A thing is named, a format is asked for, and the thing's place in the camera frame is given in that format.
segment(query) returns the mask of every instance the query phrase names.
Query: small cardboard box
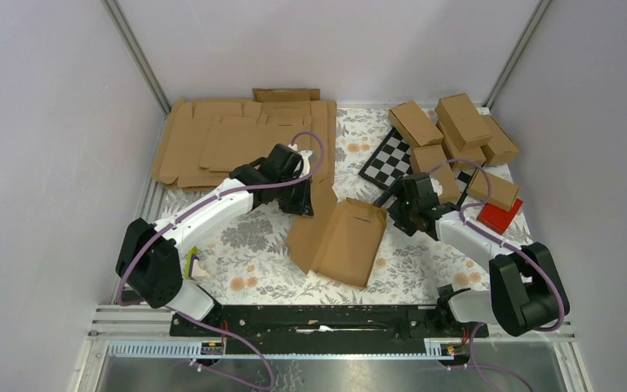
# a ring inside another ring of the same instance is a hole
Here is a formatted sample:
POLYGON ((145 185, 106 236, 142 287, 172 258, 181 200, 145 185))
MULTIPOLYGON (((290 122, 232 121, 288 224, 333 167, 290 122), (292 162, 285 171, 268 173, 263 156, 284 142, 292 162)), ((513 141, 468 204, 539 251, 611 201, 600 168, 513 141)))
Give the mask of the small cardboard box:
POLYGON ((299 268, 365 287, 383 239, 386 210, 347 198, 325 182, 312 186, 313 218, 297 219, 285 244, 299 268))
POLYGON ((450 136, 460 151, 482 147, 491 139, 491 131, 465 93, 438 100, 436 114, 443 135, 450 136))
POLYGON ((414 100, 389 110, 388 120, 413 149, 425 145, 440 145, 443 140, 443 134, 414 100))
MULTIPOLYGON (((443 153, 443 149, 440 145, 430 145, 412 149, 410 165, 412 166, 412 171, 415 173, 429 172, 429 170, 444 162, 446 162, 446 155, 443 153)), ((441 203, 458 203, 458 199, 460 199, 460 188, 458 187, 458 181, 455 176, 453 176, 451 167, 444 165, 437 171, 431 173, 431 176, 435 178, 442 187, 438 201, 441 203)))
POLYGON ((487 127, 491 130, 491 139, 482 146, 482 152, 487 157, 487 166, 498 166, 511 163, 520 152, 520 148, 506 135, 501 126, 490 115, 482 116, 487 127))
MULTIPOLYGON (((487 173, 491 182, 491 198, 487 201, 498 208, 510 211, 518 199, 520 186, 503 178, 487 173)), ((484 200, 487 198, 487 180, 481 171, 477 170, 467 185, 467 194, 473 198, 484 200)))
MULTIPOLYGON (((446 153, 447 157, 449 157, 449 158, 466 158, 466 159, 474 161, 478 165, 483 164, 484 161, 487 160, 487 158, 484 157, 484 153, 482 152, 482 149, 480 149, 479 147, 476 147, 474 149, 459 150, 457 148, 457 146, 455 145, 455 143, 453 142, 452 137, 450 137, 447 133, 445 133, 443 127, 444 127, 443 123, 439 120, 438 121, 438 129, 440 129, 441 131, 444 132, 443 133, 442 147, 443 147, 443 152, 446 153)), ((453 170, 468 170, 468 169, 474 169, 474 166, 470 165, 467 162, 453 162, 453 163, 451 163, 451 169, 453 169, 453 170)))

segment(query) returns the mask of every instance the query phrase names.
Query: red box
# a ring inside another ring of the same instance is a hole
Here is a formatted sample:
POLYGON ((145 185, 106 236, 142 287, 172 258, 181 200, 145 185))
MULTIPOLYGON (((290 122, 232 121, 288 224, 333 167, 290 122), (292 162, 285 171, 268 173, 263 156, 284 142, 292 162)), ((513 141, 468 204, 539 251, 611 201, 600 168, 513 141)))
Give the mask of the red box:
POLYGON ((515 214, 518 213, 522 204, 523 201, 521 199, 516 199, 510 211, 504 211, 487 203, 487 205, 479 212, 477 221, 482 222, 486 227, 496 231, 498 234, 503 234, 506 229, 508 229, 510 222, 513 221, 515 214))

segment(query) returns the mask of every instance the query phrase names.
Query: white cable clip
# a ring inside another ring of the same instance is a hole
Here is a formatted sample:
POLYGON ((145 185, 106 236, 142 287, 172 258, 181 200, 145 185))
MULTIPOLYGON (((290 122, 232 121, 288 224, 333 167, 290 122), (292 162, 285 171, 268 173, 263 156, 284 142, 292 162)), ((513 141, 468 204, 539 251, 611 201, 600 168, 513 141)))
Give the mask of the white cable clip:
POLYGON ((222 186, 223 186, 222 184, 224 183, 220 183, 219 185, 215 187, 215 196, 217 197, 218 202, 222 200, 222 197, 220 196, 220 193, 222 192, 222 186))

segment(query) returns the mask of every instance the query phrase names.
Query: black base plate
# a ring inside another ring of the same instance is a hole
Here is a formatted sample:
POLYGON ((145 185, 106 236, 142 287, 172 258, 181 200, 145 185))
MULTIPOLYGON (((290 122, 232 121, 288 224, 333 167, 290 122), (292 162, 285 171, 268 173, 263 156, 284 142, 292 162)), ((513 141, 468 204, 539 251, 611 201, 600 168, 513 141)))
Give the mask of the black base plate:
MULTIPOLYGON (((263 354, 424 354, 424 338, 459 340, 463 327, 474 327, 468 323, 450 331, 438 330, 432 323, 434 313, 433 306, 417 305, 216 305, 203 322, 218 327, 226 321, 231 332, 244 336, 263 354), (297 332, 321 326, 338 331, 297 332)), ((488 335, 484 327, 478 331, 478 337, 488 335)), ((170 336, 219 334, 175 314, 170 336)), ((227 345, 226 354, 252 352, 234 344, 227 345)))

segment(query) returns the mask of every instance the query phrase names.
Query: black and white checkerboard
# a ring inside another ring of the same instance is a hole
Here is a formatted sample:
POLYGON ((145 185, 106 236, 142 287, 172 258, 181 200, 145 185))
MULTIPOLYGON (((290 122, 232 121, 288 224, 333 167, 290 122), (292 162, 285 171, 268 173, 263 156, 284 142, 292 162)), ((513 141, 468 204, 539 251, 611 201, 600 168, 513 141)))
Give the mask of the black and white checkerboard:
POLYGON ((410 146, 393 128, 359 171, 359 176, 381 189, 388 189, 396 178, 412 174, 410 154, 410 146))

